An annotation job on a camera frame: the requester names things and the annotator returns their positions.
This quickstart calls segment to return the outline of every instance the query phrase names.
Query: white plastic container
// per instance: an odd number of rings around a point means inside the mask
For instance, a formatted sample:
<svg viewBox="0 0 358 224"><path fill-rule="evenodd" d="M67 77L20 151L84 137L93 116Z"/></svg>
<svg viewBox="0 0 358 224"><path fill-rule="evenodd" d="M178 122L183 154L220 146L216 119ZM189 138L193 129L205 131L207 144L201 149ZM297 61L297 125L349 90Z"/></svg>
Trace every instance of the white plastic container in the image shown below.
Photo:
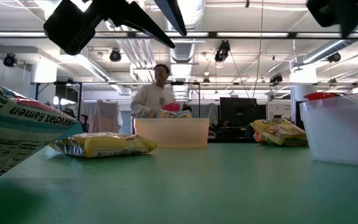
<svg viewBox="0 0 358 224"><path fill-rule="evenodd" d="M302 105L313 158L358 165L358 94Z"/></svg>
<svg viewBox="0 0 358 224"><path fill-rule="evenodd" d="M208 118L135 119L135 133L158 147L206 147Z"/></svg>

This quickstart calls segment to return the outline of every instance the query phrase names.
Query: table surface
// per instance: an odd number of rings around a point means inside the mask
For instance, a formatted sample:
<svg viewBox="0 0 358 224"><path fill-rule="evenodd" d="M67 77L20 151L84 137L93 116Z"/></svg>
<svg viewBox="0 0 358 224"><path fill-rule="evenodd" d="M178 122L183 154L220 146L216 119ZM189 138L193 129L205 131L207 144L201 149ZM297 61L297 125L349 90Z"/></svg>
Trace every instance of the table surface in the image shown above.
<svg viewBox="0 0 358 224"><path fill-rule="evenodd" d="M260 144L97 159L43 149L0 177L0 223L358 223L358 167Z"/></svg>

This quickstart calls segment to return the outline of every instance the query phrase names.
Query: orange plastic bin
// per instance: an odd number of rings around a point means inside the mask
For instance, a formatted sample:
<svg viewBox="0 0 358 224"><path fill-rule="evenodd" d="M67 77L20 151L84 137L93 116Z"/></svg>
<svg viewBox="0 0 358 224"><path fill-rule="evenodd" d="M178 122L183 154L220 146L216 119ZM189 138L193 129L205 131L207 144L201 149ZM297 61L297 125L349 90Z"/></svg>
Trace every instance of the orange plastic bin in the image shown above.
<svg viewBox="0 0 358 224"><path fill-rule="evenodd" d="M158 147L206 147L209 118L135 119L135 133Z"/></svg>

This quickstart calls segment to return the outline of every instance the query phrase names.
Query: yellow noodle package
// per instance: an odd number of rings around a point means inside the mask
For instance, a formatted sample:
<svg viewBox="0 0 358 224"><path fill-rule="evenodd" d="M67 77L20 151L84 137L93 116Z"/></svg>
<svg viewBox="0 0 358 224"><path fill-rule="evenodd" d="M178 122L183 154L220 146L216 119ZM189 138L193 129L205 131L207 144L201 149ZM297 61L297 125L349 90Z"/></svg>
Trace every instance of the yellow noodle package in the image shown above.
<svg viewBox="0 0 358 224"><path fill-rule="evenodd" d="M157 118L192 118L192 116L191 116L191 112L188 110L179 111L179 112L158 110Z"/></svg>
<svg viewBox="0 0 358 224"><path fill-rule="evenodd" d="M84 133L55 141L50 144L50 147L64 154L91 158L145 154L153 151L157 143L138 135Z"/></svg>
<svg viewBox="0 0 358 224"><path fill-rule="evenodd" d="M257 120L250 124L267 143L279 146L307 146L306 132L285 119Z"/></svg>

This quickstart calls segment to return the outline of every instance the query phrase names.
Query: snack bag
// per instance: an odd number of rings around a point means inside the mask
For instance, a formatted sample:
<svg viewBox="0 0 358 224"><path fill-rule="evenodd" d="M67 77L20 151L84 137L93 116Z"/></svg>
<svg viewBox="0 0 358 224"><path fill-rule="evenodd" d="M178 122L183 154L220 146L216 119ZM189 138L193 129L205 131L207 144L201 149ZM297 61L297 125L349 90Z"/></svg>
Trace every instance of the snack bag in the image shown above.
<svg viewBox="0 0 358 224"><path fill-rule="evenodd" d="M157 147L155 141L138 135L116 133L84 133L55 141L50 147L72 156L106 157L129 154L145 154Z"/></svg>
<svg viewBox="0 0 358 224"><path fill-rule="evenodd" d="M279 146L307 146L306 132L285 119L257 120L250 124L265 141Z"/></svg>
<svg viewBox="0 0 358 224"><path fill-rule="evenodd" d="M188 110L180 111L180 112L158 110L157 118L192 118L192 116L191 116L191 112Z"/></svg>
<svg viewBox="0 0 358 224"><path fill-rule="evenodd" d="M50 106L0 86L0 176L81 124Z"/></svg>
<svg viewBox="0 0 358 224"><path fill-rule="evenodd" d="M170 103L165 105L162 109L165 111L178 112L180 111L180 105L176 103Z"/></svg>

